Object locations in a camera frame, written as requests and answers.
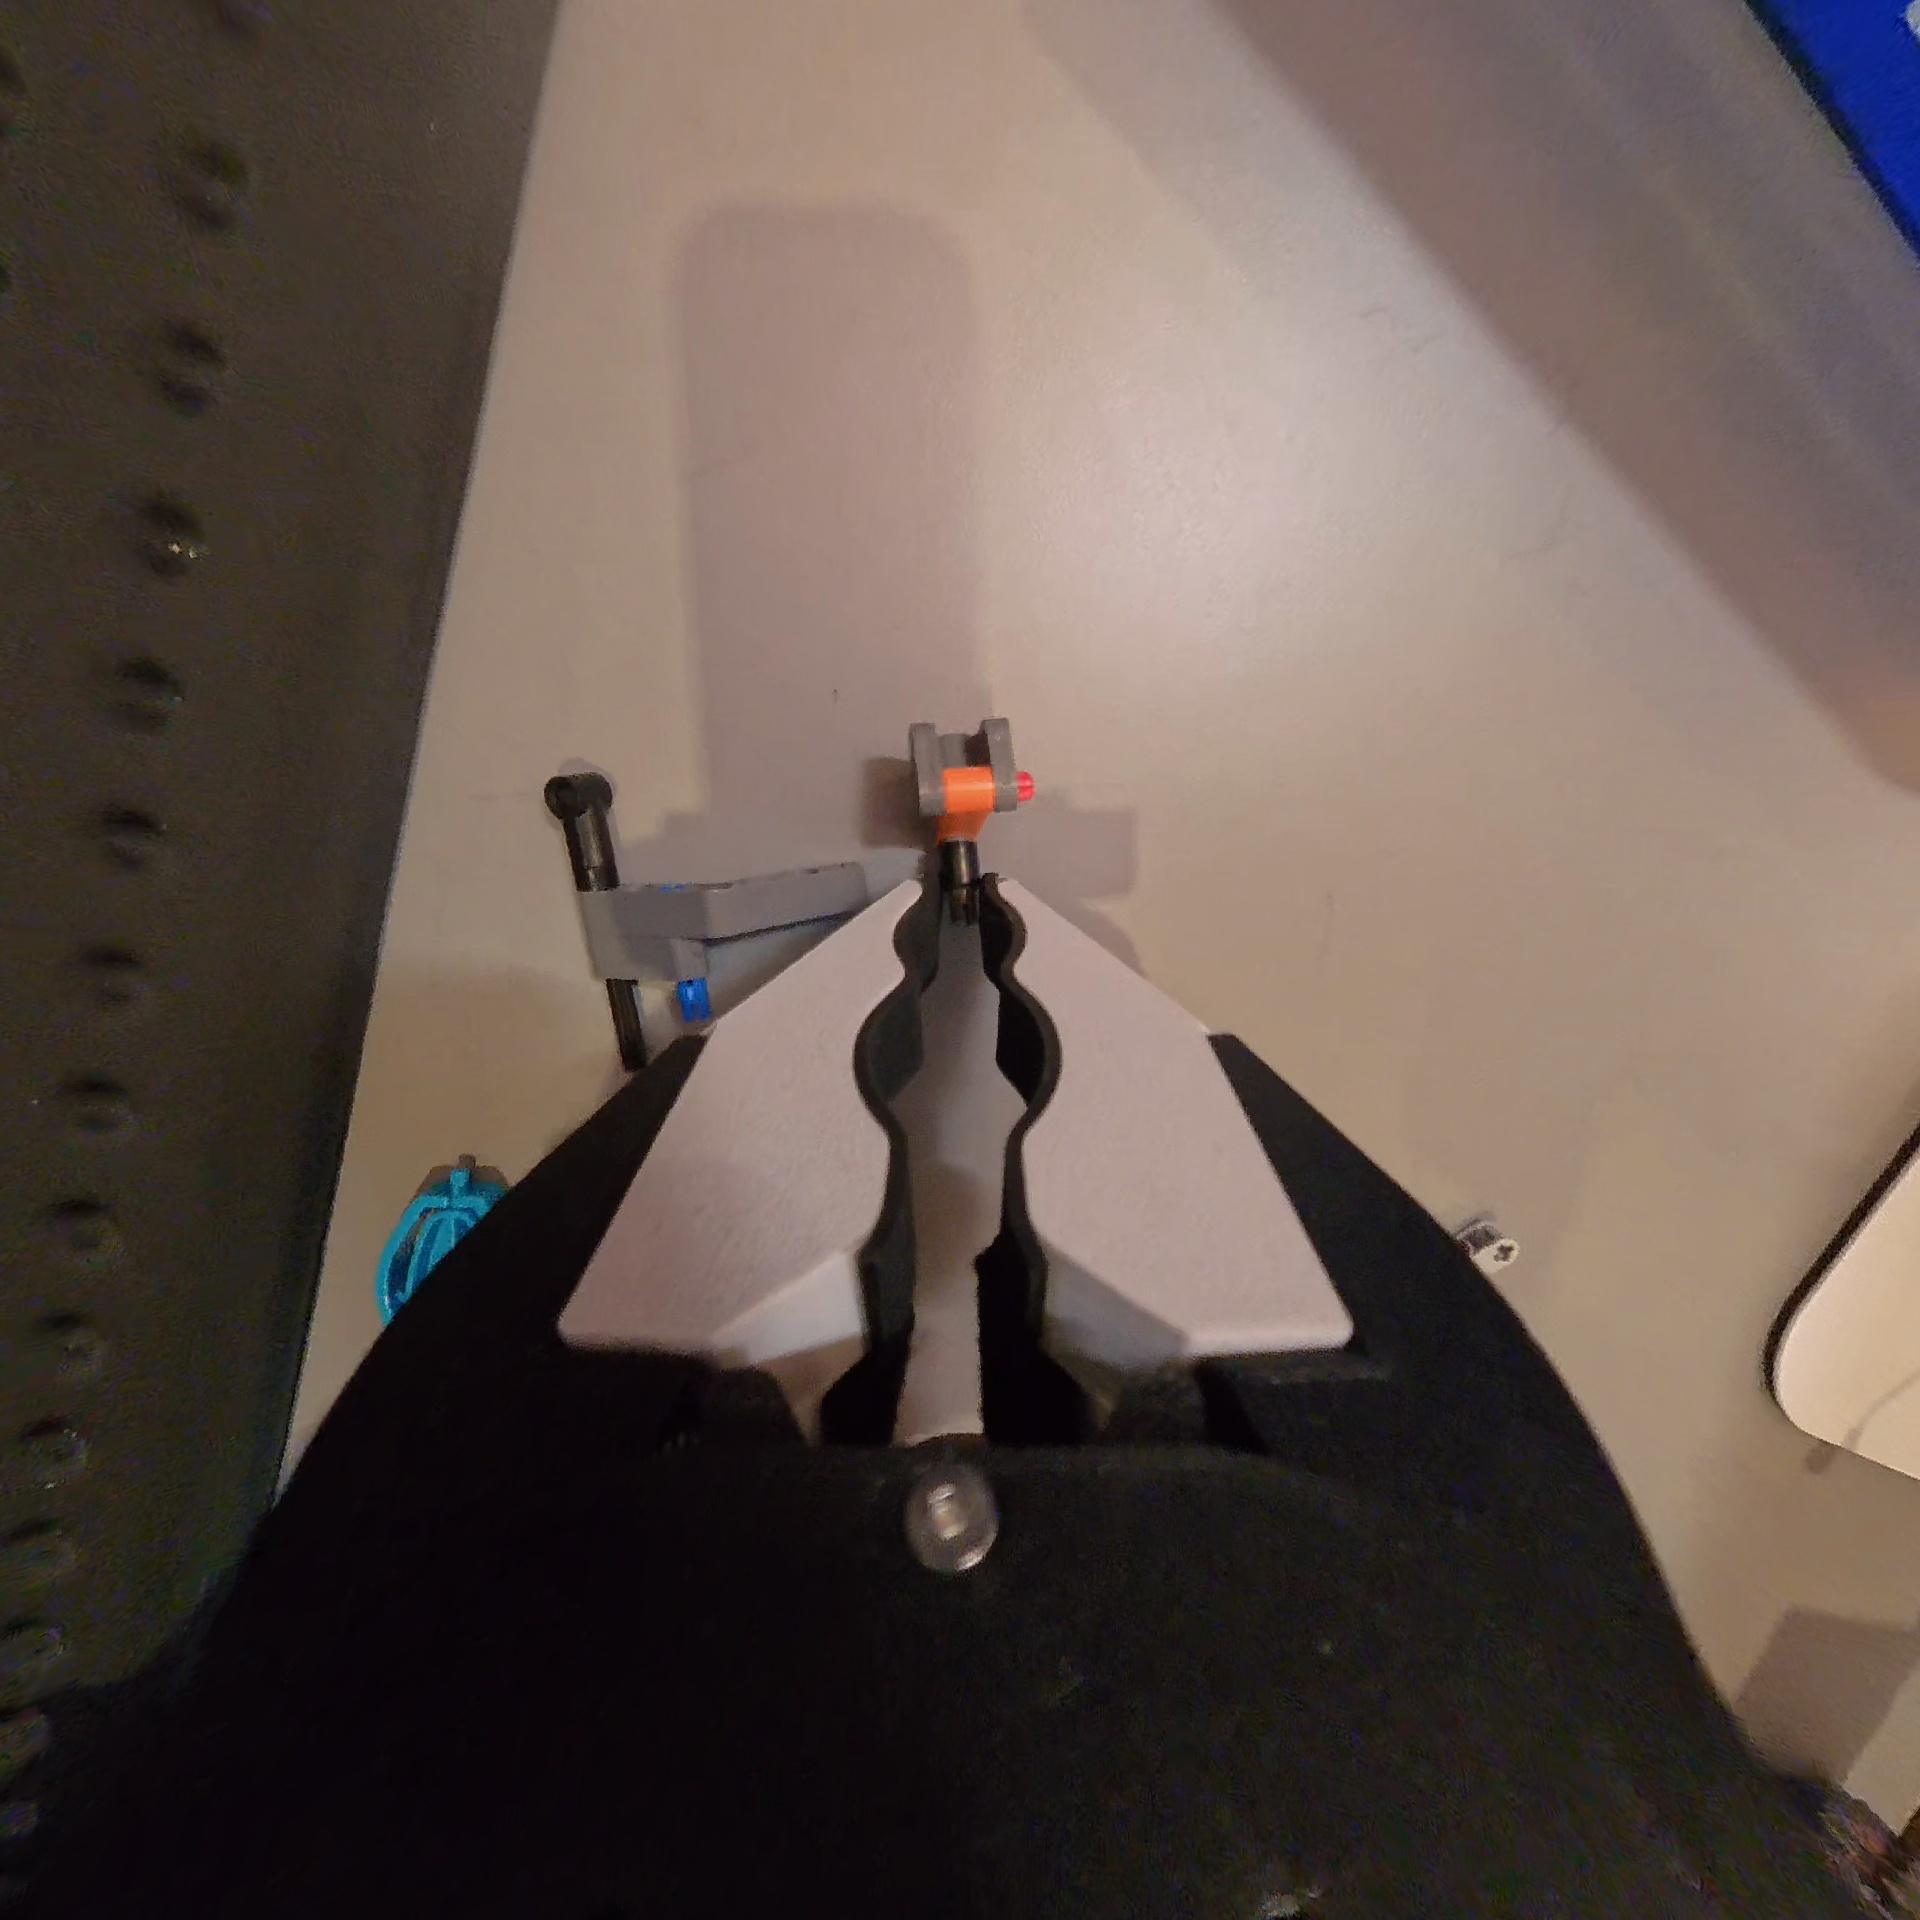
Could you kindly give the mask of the blue plastic bin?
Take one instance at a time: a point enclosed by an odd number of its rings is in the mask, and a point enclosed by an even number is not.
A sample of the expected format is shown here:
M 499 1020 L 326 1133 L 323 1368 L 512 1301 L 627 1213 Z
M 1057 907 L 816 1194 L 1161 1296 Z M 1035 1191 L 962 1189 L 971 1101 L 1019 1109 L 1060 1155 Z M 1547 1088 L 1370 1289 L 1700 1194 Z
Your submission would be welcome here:
M 1918 5 L 1752 2 L 1813 106 L 1918 252 Z

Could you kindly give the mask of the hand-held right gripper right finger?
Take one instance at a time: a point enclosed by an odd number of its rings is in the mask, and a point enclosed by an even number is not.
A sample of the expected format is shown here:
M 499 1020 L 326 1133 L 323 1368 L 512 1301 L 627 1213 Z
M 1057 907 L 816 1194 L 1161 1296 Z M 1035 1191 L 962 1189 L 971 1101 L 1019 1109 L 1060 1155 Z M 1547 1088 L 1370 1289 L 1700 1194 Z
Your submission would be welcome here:
M 978 935 L 1021 1100 L 977 1259 L 980 1407 L 1107 1411 L 1165 1369 L 1346 1348 L 1213 1036 L 1014 880 L 980 884 Z

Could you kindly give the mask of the grey beam black axle assembly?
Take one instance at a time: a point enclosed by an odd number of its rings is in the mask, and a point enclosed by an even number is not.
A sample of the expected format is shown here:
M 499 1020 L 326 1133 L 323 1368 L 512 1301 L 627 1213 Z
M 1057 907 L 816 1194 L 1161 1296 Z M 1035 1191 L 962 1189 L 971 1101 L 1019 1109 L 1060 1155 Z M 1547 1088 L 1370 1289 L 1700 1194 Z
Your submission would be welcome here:
M 602 981 L 627 1073 L 646 1066 L 642 989 L 664 988 L 682 1026 L 714 1020 L 714 951 L 851 920 L 872 900 L 858 863 L 738 880 L 624 883 L 612 787 L 600 773 L 554 776 L 545 808 L 561 826 L 584 941 Z

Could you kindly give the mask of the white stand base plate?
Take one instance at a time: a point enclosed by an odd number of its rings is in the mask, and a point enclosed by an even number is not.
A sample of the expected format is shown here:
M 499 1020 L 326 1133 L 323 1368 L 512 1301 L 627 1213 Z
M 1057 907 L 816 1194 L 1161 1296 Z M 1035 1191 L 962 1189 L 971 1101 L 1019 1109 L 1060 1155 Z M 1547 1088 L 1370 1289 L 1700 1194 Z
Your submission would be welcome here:
M 1840 1224 L 1781 1308 L 1766 1393 L 1801 1433 L 1918 1479 L 1918 1133 Z

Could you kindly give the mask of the dark grey connector piece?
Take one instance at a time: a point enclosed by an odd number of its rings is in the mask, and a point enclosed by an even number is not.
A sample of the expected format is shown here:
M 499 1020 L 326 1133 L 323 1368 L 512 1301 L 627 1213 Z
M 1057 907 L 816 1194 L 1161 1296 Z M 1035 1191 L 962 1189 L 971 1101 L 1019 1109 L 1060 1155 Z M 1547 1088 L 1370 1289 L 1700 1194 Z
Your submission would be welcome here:
M 971 735 L 940 732 L 931 722 L 920 722 L 907 732 L 907 756 L 920 794 L 920 813 L 937 821 L 941 771 L 948 767 L 980 764 L 990 767 L 1000 781 L 1000 809 L 1014 812 L 1018 804 L 1018 755 L 1012 740 L 1012 725 L 1004 715 L 985 719 Z

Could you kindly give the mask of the translucent blue plastic tool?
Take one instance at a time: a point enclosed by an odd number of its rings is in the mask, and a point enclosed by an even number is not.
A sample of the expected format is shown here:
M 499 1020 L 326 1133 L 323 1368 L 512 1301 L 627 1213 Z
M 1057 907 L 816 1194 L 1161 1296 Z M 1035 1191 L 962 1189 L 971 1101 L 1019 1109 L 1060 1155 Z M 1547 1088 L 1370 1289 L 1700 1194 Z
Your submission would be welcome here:
M 394 1323 L 432 1269 L 499 1204 L 508 1189 L 508 1178 L 473 1155 L 426 1173 L 374 1265 L 372 1295 L 380 1325 Z

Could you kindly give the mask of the black perforated board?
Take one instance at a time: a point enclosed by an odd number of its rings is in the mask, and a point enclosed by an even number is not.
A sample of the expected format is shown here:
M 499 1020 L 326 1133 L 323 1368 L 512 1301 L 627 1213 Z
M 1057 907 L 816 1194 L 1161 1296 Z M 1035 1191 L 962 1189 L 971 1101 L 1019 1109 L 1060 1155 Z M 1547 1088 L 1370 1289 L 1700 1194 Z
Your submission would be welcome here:
M 556 5 L 5 5 L 5 1713 L 265 1506 Z

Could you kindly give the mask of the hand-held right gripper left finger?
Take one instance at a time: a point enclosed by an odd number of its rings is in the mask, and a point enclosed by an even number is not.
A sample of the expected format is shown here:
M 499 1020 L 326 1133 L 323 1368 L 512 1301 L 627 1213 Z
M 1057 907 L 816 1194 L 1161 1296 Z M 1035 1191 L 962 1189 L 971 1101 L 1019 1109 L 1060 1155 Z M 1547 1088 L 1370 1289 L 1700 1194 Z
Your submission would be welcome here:
M 920 1267 L 896 1107 L 925 986 L 928 887 L 907 880 L 723 1016 L 561 1337 L 756 1369 L 808 1433 L 893 1440 Z

